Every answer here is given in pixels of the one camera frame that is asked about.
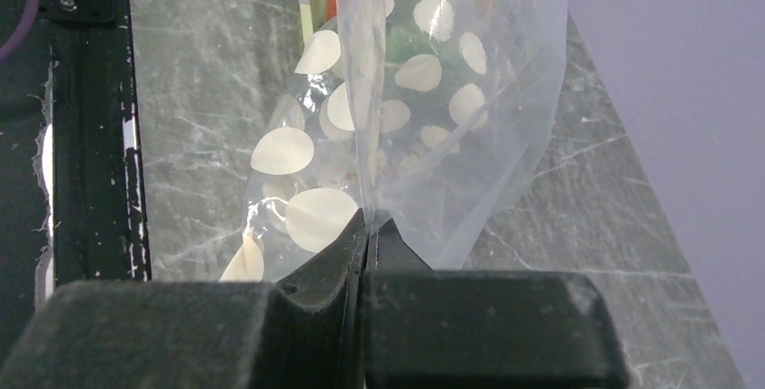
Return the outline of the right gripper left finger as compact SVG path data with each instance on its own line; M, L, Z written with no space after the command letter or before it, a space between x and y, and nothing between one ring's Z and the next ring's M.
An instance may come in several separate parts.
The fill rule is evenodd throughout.
M366 239L340 236L278 282L80 281L35 314L4 388L360 388Z

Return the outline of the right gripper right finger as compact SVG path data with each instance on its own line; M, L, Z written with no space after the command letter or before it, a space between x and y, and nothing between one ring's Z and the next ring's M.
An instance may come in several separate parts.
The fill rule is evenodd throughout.
M428 267L386 223L363 278L369 388L625 388L602 294L579 273Z

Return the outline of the clear polka dot zip bag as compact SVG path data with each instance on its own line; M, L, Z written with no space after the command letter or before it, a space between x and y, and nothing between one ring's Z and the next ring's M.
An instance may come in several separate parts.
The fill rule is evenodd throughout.
M356 215L436 270L528 188L566 67L568 0L336 0L255 144L221 281L278 281Z

